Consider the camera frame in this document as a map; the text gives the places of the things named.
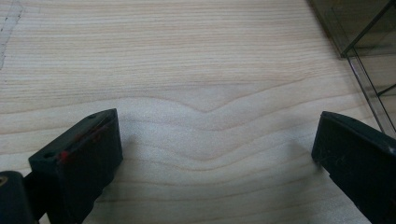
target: clamp jaw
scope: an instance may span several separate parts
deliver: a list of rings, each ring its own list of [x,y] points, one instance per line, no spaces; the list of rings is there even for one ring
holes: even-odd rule
[[[356,119],[323,112],[312,158],[372,223],[396,223],[395,139]]]
[[[0,223],[82,223],[122,161],[116,109],[89,115],[29,158],[32,173],[0,172]]]

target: table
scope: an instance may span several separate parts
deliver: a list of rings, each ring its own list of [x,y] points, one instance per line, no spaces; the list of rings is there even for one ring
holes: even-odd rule
[[[0,170],[119,111],[85,223],[369,223],[310,157],[323,110],[377,125],[305,0],[2,0],[0,27]]]

